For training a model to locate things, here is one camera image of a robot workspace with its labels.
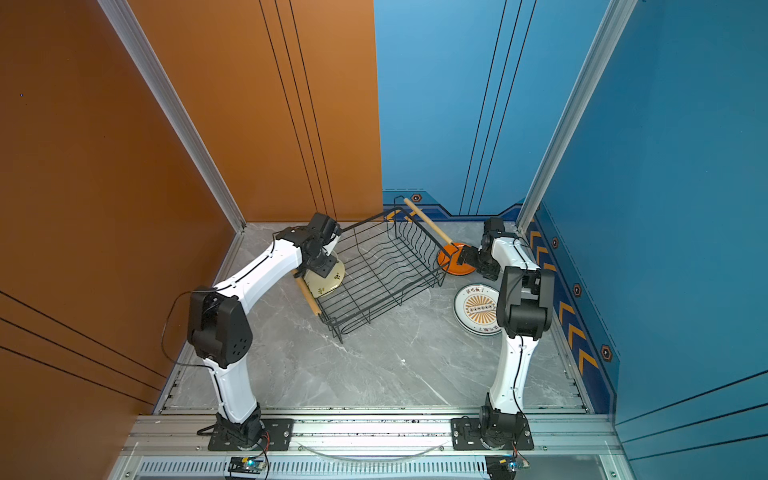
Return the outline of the white plate red dotted pattern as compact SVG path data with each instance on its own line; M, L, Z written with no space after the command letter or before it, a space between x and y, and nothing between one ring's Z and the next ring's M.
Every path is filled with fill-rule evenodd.
M497 289L485 284L470 284L455 295L454 314L459 324L478 336L493 336L501 331L497 322Z

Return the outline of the orange plate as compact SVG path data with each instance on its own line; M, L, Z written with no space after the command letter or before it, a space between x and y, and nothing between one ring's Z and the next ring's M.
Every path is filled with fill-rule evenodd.
M437 263L443 271L453 276L466 276L476 271L476 268L458 262L460 253L466 244L463 243L450 243L442 247L438 251Z

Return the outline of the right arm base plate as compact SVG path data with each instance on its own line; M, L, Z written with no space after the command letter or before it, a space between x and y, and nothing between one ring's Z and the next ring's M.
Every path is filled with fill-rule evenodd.
M451 419L450 428L456 451L535 449L529 424L522 417L514 417L510 426L482 427L478 418L464 416Z

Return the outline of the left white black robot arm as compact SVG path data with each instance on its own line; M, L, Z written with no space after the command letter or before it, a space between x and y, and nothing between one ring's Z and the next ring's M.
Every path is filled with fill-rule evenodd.
M213 382L218 411L212 435L222 443L240 450L266 447L267 428L248 373L253 333L247 314L290 273L329 277L339 264L333 250L341 234L336 220L316 213L306 225L274 233L270 246L237 273L190 293L187 342Z

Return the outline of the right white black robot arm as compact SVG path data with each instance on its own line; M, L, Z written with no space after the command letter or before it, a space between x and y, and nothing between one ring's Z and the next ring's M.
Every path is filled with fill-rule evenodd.
M500 217L484 222L480 246L464 247L459 261L488 280L500 280L496 321L503 334L499 366L479 415L479 436L492 450L531 450L524 387L533 353L554 318L555 273L540 267L524 237Z

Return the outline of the beige plate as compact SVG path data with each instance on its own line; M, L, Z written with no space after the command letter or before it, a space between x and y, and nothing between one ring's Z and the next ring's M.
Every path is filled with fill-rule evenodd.
M304 282L313 298L319 298L332 292L343 282L346 272L344 263L338 259L336 254L333 254L332 257L335 259L335 263L325 277L311 270L304 273Z

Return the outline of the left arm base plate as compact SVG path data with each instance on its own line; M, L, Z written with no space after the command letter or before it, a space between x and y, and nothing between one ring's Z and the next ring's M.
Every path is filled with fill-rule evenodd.
M293 435L291 418L260 418L235 424L217 416L216 423L198 433L209 433L209 451L287 451Z

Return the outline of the black wire dish rack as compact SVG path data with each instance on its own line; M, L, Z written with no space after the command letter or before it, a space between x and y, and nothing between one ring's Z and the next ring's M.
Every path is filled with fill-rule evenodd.
M342 342L407 300L443 284L446 242L400 196L382 212L341 229L333 253L345 273L322 295L319 318Z

